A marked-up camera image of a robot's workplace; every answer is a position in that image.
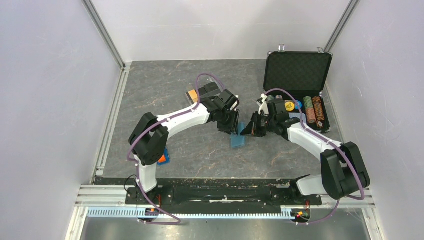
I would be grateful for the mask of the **blue card holder wallet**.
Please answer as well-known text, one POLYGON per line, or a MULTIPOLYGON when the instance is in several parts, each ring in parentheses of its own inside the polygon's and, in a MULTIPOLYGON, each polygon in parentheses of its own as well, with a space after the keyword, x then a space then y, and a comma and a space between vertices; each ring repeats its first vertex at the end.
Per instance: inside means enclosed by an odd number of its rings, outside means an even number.
POLYGON ((232 149, 241 148, 241 147, 244 147, 246 145, 245 136, 241 135, 241 132, 242 132, 242 130, 244 130, 244 128, 245 128, 245 123, 239 122, 238 125, 237 125, 237 132, 232 133, 230 135, 230 147, 232 149))

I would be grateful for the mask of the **clear acrylic card tray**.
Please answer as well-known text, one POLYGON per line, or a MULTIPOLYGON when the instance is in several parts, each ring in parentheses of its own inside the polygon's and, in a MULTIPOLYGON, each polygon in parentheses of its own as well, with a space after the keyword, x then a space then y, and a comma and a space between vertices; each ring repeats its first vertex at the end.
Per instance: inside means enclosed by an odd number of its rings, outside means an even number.
MULTIPOLYGON (((206 76, 206 78, 202 78, 197 82, 197 90, 201 99, 218 96, 225 88, 225 85, 211 76, 206 76)), ((187 86, 185 97, 190 105, 193 105, 198 101, 195 83, 187 86)))

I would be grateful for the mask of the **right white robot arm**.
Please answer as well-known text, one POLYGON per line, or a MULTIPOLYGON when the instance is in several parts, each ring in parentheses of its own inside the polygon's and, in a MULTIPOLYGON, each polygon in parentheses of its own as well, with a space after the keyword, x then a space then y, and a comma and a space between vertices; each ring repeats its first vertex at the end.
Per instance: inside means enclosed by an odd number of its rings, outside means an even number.
POLYGON ((360 193, 359 200, 365 197, 364 190, 370 186, 371 179, 355 143, 334 141, 306 126, 300 118, 291 118, 283 99, 263 100, 241 131, 243 136, 254 137, 264 137, 267 133, 302 147, 320 162, 319 175, 299 177, 290 185, 288 196, 293 203, 302 204, 310 195, 321 194, 334 200, 353 198, 356 192, 360 193))

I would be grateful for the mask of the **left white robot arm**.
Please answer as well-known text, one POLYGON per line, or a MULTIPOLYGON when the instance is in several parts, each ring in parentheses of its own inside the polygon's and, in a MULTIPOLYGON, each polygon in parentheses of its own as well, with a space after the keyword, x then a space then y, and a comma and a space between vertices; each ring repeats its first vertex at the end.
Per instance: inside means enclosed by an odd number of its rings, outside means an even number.
POLYGON ((189 128, 216 123, 218 131, 238 133, 240 104, 238 96, 224 90, 204 97, 192 106, 165 115, 145 113, 131 133, 127 158, 135 162, 138 197, 145 204, 157 198, 157 163, 164 155, 169 138, 189 128))

